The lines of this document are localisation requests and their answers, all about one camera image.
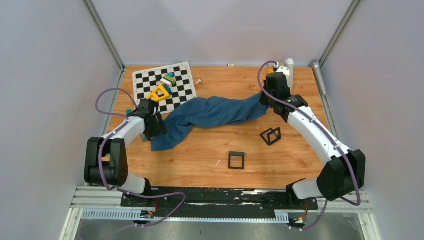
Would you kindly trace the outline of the blue shirt garment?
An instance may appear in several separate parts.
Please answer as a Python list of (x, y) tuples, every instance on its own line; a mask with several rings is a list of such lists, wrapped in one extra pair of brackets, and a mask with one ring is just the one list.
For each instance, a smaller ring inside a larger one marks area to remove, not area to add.
[(210, 129), (240, 125), (266, 115), (268, 107), (260, 103), (261, 94), (238, 100), (219, 96), (193, 98), (172, 111), (164, 120), (167, 132), (151, 141), (151, 151), (174, 149), (195, 126)]

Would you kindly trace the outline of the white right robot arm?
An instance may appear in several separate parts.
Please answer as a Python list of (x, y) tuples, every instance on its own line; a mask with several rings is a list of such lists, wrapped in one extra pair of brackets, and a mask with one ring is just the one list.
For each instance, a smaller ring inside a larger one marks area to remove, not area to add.
[(286, 204), (298, 209), (309, 198), (334, 201), (364, 186), (366, 156), (340, 142), (316, 117), (300, 95), (292, 95), (283, 72), (267, 74), (259, 102), (295, 128), (322, 162), (318, 177), (287, 185)]

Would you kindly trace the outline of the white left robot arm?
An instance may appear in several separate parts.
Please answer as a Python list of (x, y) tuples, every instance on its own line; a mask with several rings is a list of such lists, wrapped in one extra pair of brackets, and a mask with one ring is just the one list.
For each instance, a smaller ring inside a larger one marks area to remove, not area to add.
[(101, 137), (91, 137), (88, 140), (85, 182), (134, 193), (135, 202), (142, 207), (149, 206), (153, 201), (150, 182), (129, 171), (127, 147), (137, 137), (148, 142), (166, 132), (159, 103), (141, 99), (135, 110), (127, 114), (117, 128)]

